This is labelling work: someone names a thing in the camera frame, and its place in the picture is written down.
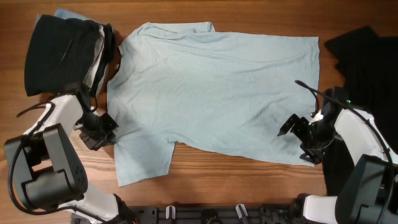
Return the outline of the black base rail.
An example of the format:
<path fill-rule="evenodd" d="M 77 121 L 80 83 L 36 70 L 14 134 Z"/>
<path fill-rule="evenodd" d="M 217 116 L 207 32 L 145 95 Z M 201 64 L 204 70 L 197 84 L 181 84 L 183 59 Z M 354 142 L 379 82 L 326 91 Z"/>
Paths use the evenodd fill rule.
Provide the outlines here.
<path fill-rule="evenodd" d="M 288 204 L 245 207 L 242 215 L 237 207 L 131 207 L 142 224 L 306 224 L 310 223 Z"/>

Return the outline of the folded grey shirt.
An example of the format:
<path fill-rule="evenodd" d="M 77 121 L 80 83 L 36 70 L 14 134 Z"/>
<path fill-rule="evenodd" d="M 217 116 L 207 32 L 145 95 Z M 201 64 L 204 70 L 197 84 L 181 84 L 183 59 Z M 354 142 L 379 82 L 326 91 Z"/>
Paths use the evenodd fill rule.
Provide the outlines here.
<path fill-rule="evenodd" d="M 101 80 L 100 75 L 104 73 L 100 71 L 100 64 L 103 58 L 105 50 L 105 40 L 106 40 L 104 25 L 100 24 L 98 26 L 98 30 L 99 30 L 99 37 L 95 43 L 93 62 L 90 65 L 83 79 L 83 83 L 88 86 L 89 93 L 92 97 L 98 96 L 100 90 L 100 87 L 98 85 L 100 84 Z"/>

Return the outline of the folded black shirt on stack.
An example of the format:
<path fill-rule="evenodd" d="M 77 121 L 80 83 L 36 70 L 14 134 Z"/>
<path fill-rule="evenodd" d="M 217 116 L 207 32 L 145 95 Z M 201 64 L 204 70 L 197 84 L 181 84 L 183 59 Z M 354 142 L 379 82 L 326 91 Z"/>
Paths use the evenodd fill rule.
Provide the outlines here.
<path fill-rule="evenodd" d="M 35 24 L 25 59 L 24 86 L 27 96 L 44 92 L 60 93 L 74 83 L 83 83 L 93 62 L 95 43 L 100 36 L 99 25 L 92 20 L 41 15 Z M 116 48 L 113 27 L 111 24 L 103 25 L 106 40 L 99 67 L 104 72 L 99 76 L 99 93 Z"/>

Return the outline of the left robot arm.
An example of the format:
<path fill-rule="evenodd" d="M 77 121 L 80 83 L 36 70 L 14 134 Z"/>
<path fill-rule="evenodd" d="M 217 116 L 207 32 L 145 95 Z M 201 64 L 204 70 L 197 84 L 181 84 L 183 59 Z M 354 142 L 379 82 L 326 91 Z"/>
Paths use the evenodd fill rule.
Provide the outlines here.
<path fill-rule="evenodd" d="M 92 151 L 116 142 L 117 123 L 91 107 L 90 89 L 72 83 L 50 100 L 31 106 L 44 112 L 24 134 L 9 139 L 4 151 L 9 164 L 8 192 L 20 211 L 30 215 L 71 213 L 72 223 L 138 223 L 137 216 L 116 194 L 89 184 L 70 134 Z"/>

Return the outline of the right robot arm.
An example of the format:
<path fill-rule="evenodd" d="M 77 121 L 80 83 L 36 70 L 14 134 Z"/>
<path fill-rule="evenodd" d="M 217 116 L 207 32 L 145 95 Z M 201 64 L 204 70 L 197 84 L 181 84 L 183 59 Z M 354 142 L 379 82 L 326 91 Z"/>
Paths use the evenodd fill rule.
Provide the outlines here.
<path fill-rule="evenodd" d="M 328 194 L 299 195 L 295 215 L 312 223 L 397 223 L 397 154 L 346 90 L 322 96 L 312 120 L 293 114 L 279 131 L 293 133 L 300 158 L 322 164 L 325 176 Z"/>

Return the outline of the black shirt on right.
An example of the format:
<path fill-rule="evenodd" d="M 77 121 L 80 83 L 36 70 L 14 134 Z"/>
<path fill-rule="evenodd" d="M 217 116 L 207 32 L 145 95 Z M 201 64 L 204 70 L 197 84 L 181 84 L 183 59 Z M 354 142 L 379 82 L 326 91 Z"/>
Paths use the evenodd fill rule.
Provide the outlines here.
<path fill-rule="evenodd" d="M 365 26 L 326 41 L 325 47 L 338 60 L 349 99 L 371 112 L 397 152 L 397 37 L 380 37 Z"/>

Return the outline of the light blue t-shirt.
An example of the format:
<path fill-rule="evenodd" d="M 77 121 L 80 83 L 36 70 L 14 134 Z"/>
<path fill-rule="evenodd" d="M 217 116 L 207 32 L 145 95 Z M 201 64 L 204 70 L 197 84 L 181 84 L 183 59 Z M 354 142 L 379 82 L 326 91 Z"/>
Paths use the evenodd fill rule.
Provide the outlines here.
<path fill-rule="evenodd" d="M 120 186 L 167 175 L 178 142 L 204 151 L 302 165 L 298 139 L 279 136 L 308 116 L 317 87 L 317 37 L 218 32 L 210 22 L 145 23 L 119 45 L 107 84 L 117 122 Z"/>

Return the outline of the folded light blue shirt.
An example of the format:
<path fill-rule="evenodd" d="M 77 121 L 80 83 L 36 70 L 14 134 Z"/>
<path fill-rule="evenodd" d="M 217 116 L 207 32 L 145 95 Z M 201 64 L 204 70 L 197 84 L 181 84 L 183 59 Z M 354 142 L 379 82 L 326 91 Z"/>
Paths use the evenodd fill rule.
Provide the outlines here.
<path fill-rule="evenodd" d="M 61 18 L 61 19 L 80 19 L 80 20 L 83 20 L 83 21 L 92 20 L 92 21 L 95 21 L 95 22 L 98 23 L 98 21 L 96 21 L 94 19 L 91 19 L 89 17 L 83 16 L 81 14 L 78 14 L 78 13 L 75 13 L 75 12 L 72 12 L 72 11 L 68 11 L 68 10 L 62 9 L 62 8 L 58 8 L 55 11 L 54 16 L 58 17 L 58 18 Z"/>

